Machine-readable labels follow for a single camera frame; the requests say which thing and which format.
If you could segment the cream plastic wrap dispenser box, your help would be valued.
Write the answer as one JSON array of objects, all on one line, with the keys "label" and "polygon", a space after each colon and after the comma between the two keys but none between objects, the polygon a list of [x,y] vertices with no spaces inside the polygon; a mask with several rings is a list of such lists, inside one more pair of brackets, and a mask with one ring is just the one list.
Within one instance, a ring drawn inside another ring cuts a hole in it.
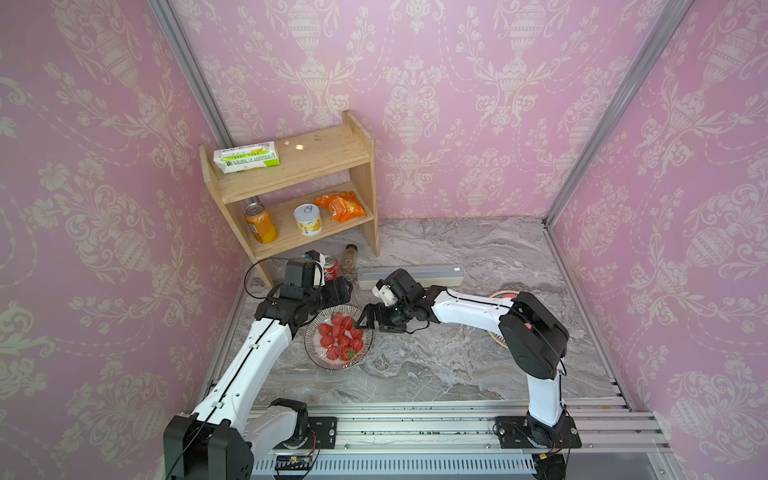
[{"label": "cream plastic wrap dispenser box", "polygon": [[400,268],[406,270],[424,287],[432,285],[459,287],[465,279],[465,269],[460,264],[368,267],[357,270],[356,280],[359,288],[370,291],[379,280],[384,280]]}]

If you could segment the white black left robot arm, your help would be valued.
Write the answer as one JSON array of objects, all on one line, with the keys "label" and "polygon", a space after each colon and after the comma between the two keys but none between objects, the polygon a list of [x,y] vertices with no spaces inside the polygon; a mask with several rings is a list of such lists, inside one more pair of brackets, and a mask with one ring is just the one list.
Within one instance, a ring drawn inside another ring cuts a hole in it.
[{"label": "white black left robot arm", "polygon": [[254,402],[283,351],[323,309],[346,304],[352,284],[326,280],[321,260],[286,264],[283,282],[261,298],[244,344],[210,393],[190,414],[176,415],[163,434],[168,479],[248,479],[276,447],[311,446],[305,403],[277,399],[255,419]]}]

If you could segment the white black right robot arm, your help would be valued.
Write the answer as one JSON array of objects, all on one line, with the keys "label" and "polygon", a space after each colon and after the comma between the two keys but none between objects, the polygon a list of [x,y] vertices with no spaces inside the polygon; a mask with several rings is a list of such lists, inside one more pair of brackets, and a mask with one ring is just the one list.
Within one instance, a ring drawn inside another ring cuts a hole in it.
[{"label": "white black right robot arm", "polygon": [[404,269],[378,281],[372,292],[379,301],[365,306],[355,322],[358,329],[406,333],[407,323],[419,320],[427,326],[464,325],[502,337],[527,379],[528,409],[519,431],[535,447],[581,446],[562,397],[569,332],[535,295],[521,291],[513,298],[486,298],[445,286],[423,287]]}]

